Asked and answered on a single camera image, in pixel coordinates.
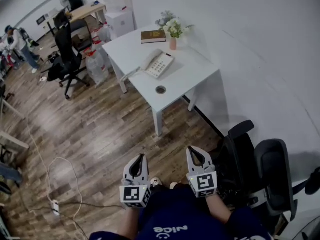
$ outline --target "person's arm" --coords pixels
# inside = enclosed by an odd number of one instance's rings
[[[135,208],[127,208],[121,220],[117,234],[134,240],[138,235],[139,210]]]
[[[10,46],[10,50],[13,50],[14,48],[16,48],[18,42],[19,42],[18,31],[14,30],[13,31],[13,43]]]
[[[221,200],[220,196],[214,194],[206,197],[205,200],[209,207],[210,214],[218,221],[221,221],[223,224],[226,224],[230,219],[231,211]]]

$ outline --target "chair armrest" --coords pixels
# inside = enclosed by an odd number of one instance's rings
[[[229,136],[234,140],[251,131],[253,128],[255,128],[255,125],[251,120],[243,121],[229,131]]]

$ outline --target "navy blue shirt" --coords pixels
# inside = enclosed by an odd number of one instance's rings
[[[196,198],[190,188],[155,193],[139,218],[136,240],[270,240],[251,209],[234,211],[227,224],[213,218],[204,198]],[[95,232],[90,240],[127,240],[111,232]]]

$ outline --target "white box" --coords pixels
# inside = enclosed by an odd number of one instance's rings
[[[132,11],[107,12],[105,14],[107,24],[110,26],[111,40],[121,37],[135,30]]]

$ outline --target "jeans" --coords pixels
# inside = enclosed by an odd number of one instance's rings
[[[40,65],[36,62],[40,58],[40,56],[30,51],[28,48],[28,45],[25,45],[21,49],[21,53],[23,54],[24,58],[26,59],[26,61],[29,63],[31,67],[33,67],[34,69],[40,68]]]
[[[7,180],[13,180],[20,184],[22,182],[22,175],[16,169],[0,162],[0,175]]]

